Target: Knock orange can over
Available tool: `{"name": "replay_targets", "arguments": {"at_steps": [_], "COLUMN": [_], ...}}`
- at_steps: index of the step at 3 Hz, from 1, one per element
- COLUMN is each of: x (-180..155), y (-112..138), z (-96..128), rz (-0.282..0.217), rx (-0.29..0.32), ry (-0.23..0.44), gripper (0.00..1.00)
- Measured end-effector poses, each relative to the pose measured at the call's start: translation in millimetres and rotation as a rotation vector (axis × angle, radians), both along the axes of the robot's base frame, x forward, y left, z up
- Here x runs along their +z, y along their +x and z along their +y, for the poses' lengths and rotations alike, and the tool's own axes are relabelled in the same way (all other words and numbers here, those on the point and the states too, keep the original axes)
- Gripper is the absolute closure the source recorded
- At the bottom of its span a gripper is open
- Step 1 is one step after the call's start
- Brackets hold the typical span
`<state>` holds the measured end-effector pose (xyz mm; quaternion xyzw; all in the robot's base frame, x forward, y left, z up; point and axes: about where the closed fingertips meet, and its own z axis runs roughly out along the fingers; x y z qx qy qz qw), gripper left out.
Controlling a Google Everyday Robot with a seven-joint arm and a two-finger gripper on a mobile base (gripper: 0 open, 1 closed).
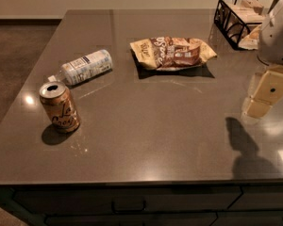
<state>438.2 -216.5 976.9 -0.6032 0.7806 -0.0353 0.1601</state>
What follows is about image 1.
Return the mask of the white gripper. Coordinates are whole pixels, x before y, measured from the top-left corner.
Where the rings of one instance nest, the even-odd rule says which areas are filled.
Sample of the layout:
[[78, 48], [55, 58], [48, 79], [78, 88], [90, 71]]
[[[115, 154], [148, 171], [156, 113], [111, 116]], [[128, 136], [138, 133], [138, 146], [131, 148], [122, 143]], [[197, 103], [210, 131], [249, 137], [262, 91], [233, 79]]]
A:
[[272, 65], [251, 79], [242, 113], [260, 119], [283, 98], [283, 0], [279, 0], [263, 21], [258, 37], [258, 57]]

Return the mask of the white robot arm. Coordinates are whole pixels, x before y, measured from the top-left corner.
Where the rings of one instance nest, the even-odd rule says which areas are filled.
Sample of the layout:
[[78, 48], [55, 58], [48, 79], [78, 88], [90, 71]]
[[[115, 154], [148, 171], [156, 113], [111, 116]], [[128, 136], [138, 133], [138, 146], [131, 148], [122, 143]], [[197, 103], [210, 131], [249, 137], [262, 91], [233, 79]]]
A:
[[266, 67], [253, 75], [242, 106], [244, 115], [256, 119], [283, 98], [283, 0], [277, 1], [260, 26], [258, 59]]

